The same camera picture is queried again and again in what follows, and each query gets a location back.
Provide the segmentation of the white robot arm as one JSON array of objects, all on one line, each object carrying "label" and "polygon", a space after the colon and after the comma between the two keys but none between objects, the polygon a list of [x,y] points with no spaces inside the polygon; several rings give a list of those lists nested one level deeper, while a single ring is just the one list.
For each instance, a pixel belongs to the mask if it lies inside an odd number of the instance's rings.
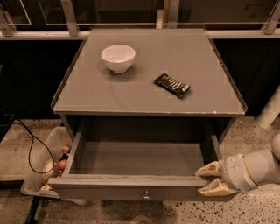
[{"label": "white robot arm", "polygon": [[199,189],[204,196],[247,192],[280,184],[280,87],[258,116],[234,119],[220,147],[223,156],[200,167],[197,177],[213,180]]}]

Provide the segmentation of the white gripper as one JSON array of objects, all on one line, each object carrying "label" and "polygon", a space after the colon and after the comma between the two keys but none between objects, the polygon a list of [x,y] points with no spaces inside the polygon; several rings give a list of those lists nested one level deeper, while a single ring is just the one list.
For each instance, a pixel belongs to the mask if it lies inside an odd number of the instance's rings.
[{"label": "white gripper", "polygon": [[246,192],[256,187],[242,154],[229,156],[222,162],[213,161],[199,168],[195,175],[222,177],[222,179],[216,178],[209,185],[198,189],[198,193],[204,196],[228,196],[237,193],[237,190]]}]

